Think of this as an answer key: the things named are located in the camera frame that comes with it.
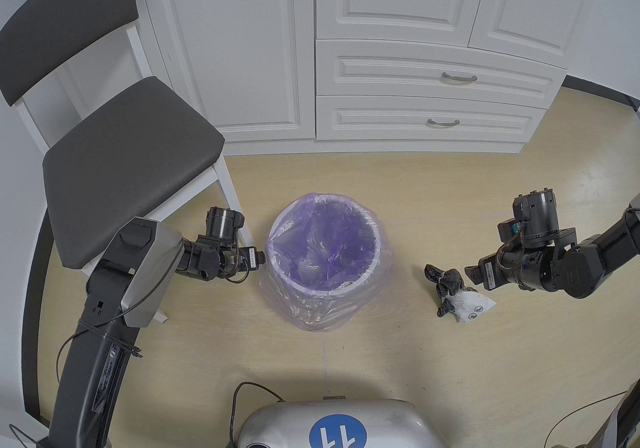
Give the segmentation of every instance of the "trash can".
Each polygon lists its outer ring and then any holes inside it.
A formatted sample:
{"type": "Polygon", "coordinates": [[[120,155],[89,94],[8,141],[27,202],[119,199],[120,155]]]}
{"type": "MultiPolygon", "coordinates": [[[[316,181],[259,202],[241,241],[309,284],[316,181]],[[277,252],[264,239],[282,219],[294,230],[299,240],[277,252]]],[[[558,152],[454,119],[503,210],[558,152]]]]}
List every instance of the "trash can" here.
{"type": "Polygon", "coordinates": [[[260,290],[308,331],[347,322],[391,277],[393,254],[378,217],[353,199],[308,194],[277,217],[260,290]]]}

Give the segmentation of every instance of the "printed symbol on packaging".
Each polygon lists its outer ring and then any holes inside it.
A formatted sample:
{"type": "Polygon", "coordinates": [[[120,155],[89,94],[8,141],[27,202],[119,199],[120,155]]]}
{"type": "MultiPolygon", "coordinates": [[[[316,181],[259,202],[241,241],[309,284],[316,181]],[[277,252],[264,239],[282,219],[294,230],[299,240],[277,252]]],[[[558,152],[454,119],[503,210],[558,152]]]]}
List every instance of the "printed symbol on packaging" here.
{"type": "Polygon", "coordinates": [[[309,432],[311,448],[364,448],[366,443],[364,425],[346,414],[325,416],[309,432]]]}

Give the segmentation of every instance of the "drawer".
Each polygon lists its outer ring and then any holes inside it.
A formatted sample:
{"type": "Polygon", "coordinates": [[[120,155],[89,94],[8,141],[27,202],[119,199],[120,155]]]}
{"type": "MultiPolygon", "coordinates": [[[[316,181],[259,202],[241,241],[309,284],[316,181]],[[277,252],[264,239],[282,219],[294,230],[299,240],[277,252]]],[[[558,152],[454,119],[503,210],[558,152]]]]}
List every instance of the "drawer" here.
{"type": "Polygon", "coordinates": [[[521,105],[446,98],[318,96],[316,132],[318,140],[528,142],[545,112],[521,105]]]}
{"type": "Polygon", "coordinates": [[[565,75],[549,64],[474,48],[316,40],[319,95],[428,96],[549,108],[565,75]]]}

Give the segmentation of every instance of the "floor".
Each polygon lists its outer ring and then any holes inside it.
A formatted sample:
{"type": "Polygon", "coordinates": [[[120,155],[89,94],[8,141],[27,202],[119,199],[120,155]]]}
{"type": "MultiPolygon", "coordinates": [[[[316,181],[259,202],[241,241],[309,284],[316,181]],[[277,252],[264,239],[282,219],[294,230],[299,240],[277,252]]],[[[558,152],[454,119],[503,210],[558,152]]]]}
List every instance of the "floor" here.
{"type": "MultiPolygon", "coordinates": [[[[638,378],[640,258],[597,293],[491,293],[497,305],[475,322],[436,316],[422,269],[462,268],[499,245],[496,224],[519,193],[553,188],[561,227],[579,240],[620,218],[640,191],[640,120],[631,108],[561,89],[519,155],[304,154],[229,157],[259,246],[273,220],[311,191],[341,193],[372,209],[395,252],[390,283],[346,325],[308,333],[261,297],[258,276],[243,285],[175,276],[165,324],[140,332],[144,358],[127,370],[111,425],[114,446],[226,446],[236,384],[258,381],[286,400],[324,395],[397,398],[416,404],[452,448],[536,447],[562,416],[628,388],[638,378]]],[[[220,204],[214,187],[168,224],[195,239],[220,204]]],[[[40,324],[42,413],[56,393],[54,362],[84,302],[84,276],[51,256],[40,324]]],[[[237,420],[270,402],[246,389],[237,420]]],[[[587,443],[613,400],[575,414],[549,446],[587,443]]]]}

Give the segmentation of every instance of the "white logo symbol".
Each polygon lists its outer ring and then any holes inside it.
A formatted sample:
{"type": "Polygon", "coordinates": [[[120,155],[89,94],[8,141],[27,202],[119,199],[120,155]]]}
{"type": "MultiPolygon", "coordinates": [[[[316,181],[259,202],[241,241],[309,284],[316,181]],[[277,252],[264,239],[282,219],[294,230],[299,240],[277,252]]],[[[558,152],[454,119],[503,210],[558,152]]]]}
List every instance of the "white logo symbol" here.
{"type": "MultiPolygon", "coordinates": [[[[322,438],[322,448],[333,448],[335,446],[335,441],[329,442],[329,439],[327,439],[326,428],[320,428],[320,437],[322,438]]],[[[345,427],[345,425],[340,425],[340,437],[342,438],[342,448],[349,448],[349,446],[356,442],[355,437],[348,439],[347,427],[345,427]]]]}

